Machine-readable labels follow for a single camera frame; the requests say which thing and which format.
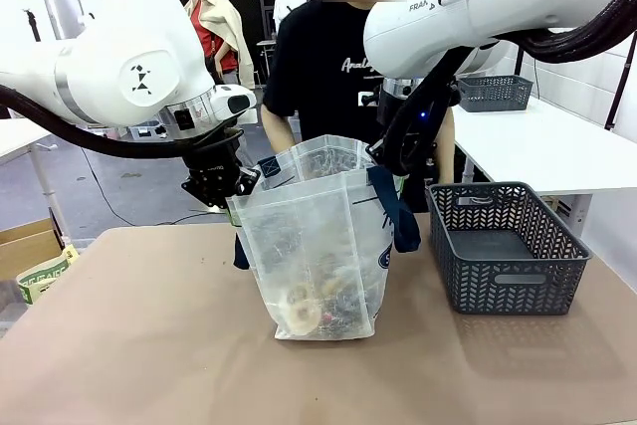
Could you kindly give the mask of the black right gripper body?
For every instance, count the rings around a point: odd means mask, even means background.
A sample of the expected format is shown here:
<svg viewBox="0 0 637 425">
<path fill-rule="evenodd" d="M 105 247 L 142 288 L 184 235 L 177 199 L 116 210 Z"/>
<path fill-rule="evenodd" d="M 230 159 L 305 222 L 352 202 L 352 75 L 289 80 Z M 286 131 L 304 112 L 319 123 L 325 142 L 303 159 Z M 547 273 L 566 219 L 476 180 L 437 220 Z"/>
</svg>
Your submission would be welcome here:
<svg viewBox="0 0 637 425">
<path fill-rule="evenodd" d="M 382 93 L 381 99 L 383 132 L 376 144 L 376 162 L 397 176 L 422 170 L 454 103 L 454 92 L 436 97 L 413 93 L 405 100 Z"/>
</svg>

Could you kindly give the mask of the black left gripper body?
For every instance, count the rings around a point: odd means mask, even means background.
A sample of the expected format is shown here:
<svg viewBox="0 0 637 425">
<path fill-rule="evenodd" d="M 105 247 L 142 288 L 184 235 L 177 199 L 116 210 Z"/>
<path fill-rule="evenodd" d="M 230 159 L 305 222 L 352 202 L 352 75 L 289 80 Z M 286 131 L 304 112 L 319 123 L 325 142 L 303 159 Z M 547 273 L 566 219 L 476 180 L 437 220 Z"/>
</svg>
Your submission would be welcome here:
<svg viewBox="0 0 637 425">
<path fill-rule="evenodd" d="M 183 157 L 188 176 L 181 188 L 208 207 L 226 207 L 236 193 L 241 161 L 236 152 L 242 130 L 219 130 Z"/>
</svg>

